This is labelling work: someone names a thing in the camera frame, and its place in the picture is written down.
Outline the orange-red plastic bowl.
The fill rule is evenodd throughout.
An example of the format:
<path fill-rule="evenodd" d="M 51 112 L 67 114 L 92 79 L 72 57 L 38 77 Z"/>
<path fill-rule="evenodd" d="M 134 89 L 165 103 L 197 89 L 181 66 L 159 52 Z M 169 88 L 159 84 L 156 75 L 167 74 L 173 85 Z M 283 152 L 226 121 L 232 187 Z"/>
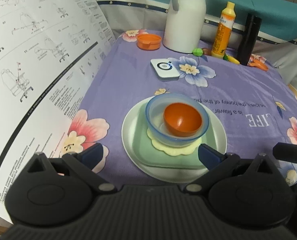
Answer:
<path fill-rule="evenodd" d="M 163 118 L 167 130 L 176 137 L 195 135 L 203 124 L 199 111 L 181 102 L 168 105 L 164 109 Z"/>

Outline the blue translucent plastic bowl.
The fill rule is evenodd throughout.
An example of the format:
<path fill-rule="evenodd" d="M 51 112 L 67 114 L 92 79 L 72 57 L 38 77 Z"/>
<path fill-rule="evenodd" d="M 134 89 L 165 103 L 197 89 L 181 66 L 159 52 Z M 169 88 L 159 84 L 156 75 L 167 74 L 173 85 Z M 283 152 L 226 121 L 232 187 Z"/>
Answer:
<path fill-rule="evenodd" d="M 210 125 L 205 108 L 183 94 L 165 93 L 145 106 L 148 129 L 160 143 L 184 147 L 201 138 Z"/>

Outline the cream scalloped small plate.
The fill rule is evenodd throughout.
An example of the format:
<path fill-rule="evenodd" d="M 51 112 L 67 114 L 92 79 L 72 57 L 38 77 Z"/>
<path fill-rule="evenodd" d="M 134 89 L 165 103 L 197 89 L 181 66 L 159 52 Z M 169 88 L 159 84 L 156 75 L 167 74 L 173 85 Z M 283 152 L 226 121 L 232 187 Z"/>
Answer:
<path fill-rule="evenodd" d="M 155 139 L 149 128 L 147 129 L 147 136 L 151 140 L 154 148 L 159 151 L 163 151 L 164 153 L 172 157 L 179 155 L 191 155 L 195 151 L 195 149 L 198 148 L 198 146 L 202 143 L 202 138 L 198 138 L 194 142 L 183 147 L 168 146 Z"/>

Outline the purple floral tablecloth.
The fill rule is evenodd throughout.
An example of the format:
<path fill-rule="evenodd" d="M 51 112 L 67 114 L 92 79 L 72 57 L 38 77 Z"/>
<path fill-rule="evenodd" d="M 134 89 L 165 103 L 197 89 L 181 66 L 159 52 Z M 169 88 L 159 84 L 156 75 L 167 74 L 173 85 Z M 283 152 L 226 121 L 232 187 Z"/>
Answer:
<path fill-rule="evenodd" d="M 158 79 L 151 59 L 170 60 L 179 79 Z M 242 158 L 271 154 L 278 142 L 291 143 L 287 129 L 289 118 L 297 119 L 297 101 L 277 71 L 264 72 L 210 56 L 198 59 L 165 47 L 144 51 L 118 38 L 73 117 L 59 154 L 80 153 L 99 142 L 104 157 L 94 172 L 103 179 L 117 186 L 167 183 L 138 169 L 121 138 L 129 110 L 141 100 L 165 93 L 187 95 L 210 109 L 225 130 L 227 151 Z"/>

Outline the white round plate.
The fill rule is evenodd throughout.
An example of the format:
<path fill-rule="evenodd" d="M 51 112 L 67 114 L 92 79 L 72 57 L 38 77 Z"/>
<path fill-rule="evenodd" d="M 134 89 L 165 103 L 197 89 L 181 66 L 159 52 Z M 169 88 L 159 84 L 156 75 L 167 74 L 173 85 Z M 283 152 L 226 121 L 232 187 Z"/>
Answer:
<path fill-rule="evenodd" d="M 121 128 L 123 147 L 131 161 L 145 174 L 168 183 L 189 183 L 202 176 L 208 169 L 198 158 L 198 149 L 191 155 L 169 156 L 153 147 L 147 136 L 146 98 L 126 114 Z"/>

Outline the orange toy frying pan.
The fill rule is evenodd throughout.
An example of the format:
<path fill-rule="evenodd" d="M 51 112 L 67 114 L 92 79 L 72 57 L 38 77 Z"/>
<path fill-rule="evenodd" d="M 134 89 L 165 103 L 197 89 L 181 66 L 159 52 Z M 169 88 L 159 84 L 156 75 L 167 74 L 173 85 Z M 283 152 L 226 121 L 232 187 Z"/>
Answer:
<path fill-rule="evenodd" d="M 259 60 L 257 60 L 257 59 L 253 59 L 252 61 L 250 61 L 250 62 L 248 63 L 248 66 L 249 66 L 249 67 L 255 67 L 255 68 L 258 68 L 258 69 L 263 70 L 263 71 L 265 71 L 265 72 L 267 72 L 268 69 L 269 69 L 264 63 L 262 63 L 261 61 L 259 61 Z"/>

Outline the yellow toy banana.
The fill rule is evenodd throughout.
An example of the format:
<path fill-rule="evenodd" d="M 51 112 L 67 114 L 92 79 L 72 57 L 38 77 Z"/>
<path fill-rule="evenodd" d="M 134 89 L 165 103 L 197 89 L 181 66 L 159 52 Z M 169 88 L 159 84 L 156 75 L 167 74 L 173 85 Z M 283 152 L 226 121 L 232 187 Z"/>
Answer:
<path fill-rule="evenodd" d="M 228 58 L 229 58 L 229 62 L 234 63 L 234 64 L 240 64 L 240 62 L 237 59 L 235 59 L 234 57 L 228 55 Z"/>

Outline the green toy cucumber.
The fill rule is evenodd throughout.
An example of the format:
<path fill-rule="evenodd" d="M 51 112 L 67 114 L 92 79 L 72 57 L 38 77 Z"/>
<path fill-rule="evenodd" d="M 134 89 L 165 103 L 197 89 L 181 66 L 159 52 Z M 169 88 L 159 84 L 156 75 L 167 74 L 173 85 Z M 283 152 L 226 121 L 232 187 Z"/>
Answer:
<path fill-rule="evenodd" d="M 224 54 L 223 59 L 224 59 L 225 61 L 229 61 L 228 55 L 227 55 L 227 54 Z"/>

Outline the brown toy half ball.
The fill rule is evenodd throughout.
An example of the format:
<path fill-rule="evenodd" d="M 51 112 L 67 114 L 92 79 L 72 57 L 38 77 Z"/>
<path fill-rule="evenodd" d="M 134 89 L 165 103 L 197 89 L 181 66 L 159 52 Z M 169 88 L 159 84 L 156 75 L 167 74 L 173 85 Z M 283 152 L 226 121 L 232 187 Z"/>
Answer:
<path fill-rule="evenodd" d="M 206 56 L 211 56 L 211 50 L 208 48 L 202 48 L 203 54 Z"/>

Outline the green toy vegetable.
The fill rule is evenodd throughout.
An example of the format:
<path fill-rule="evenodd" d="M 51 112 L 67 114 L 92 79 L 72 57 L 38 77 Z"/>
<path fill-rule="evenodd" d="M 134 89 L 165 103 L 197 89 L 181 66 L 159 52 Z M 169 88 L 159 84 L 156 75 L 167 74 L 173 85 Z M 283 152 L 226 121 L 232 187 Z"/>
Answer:
<path fill-rule="evenodd" d="M 204 51 L 202 50 L 202 48 L 195 48 L 193 51 L 192 51 L 192 54 L 197 56 L 197 57 L 201 57 L 204 55 Z"/>

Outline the white printed instruction sheet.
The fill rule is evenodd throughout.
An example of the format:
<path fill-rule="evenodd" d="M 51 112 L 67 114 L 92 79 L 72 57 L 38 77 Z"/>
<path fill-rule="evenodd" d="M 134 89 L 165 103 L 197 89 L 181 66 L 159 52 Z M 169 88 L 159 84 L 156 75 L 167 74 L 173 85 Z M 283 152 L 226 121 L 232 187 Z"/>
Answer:
<path fill-rule="evenodd" d="M 0 0 L 0 218 L 37 152 L 59 157 L 115 37 L 96 0 Z"/>

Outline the orange yellow detergent bottle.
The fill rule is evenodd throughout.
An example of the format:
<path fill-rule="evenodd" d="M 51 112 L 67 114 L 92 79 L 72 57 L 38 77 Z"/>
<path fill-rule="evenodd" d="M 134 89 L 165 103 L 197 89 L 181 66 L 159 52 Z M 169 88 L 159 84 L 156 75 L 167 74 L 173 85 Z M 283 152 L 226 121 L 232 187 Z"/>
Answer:
<path fill-rule="evenodd" d="M 217 27 L 217 33 L 213 42 L 211 55 L 222 59 L 228 46 L 231 31 L 235 22 L 235 3 L 227 2 L 227 6 L 222 10 Z"/>

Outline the black tall flask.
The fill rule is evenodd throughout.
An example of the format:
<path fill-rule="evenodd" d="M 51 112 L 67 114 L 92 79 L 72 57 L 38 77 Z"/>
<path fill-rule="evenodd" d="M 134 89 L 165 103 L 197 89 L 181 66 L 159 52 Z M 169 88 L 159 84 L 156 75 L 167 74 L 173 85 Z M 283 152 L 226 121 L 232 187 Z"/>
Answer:
<path fill-rule="evenodd" d="M 248 14 L 245 29 L 242 35 L 242 40 L 237 50 L 236 59 L 240 62 L 241 65 L 246 66 L 249 62 L 253 48 L 255 46 L 262 19 L 253 14 Z"/>

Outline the orange toy pot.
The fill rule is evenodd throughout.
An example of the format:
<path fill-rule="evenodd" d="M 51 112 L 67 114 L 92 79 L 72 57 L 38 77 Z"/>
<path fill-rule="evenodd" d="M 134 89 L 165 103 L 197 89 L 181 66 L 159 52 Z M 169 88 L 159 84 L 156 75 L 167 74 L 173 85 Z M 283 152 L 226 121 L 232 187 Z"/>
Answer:
<path fill-rule="evenodd" d="M 136 45 L 142 50 L 157 50 L 161 45 L 161 36 L 156 34 L 140 34 L 137 36 Z"/>

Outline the white thermos jug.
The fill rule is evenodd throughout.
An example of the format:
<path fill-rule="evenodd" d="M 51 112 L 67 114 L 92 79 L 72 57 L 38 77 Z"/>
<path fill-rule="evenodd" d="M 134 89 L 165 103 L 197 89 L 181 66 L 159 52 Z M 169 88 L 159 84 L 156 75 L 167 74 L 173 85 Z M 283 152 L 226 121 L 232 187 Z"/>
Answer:
<path fill-rule="evenodd" d="M 170 0 L 163 45 L 180 53 L 198 46 L 206 15 L 205 0 Z"/>

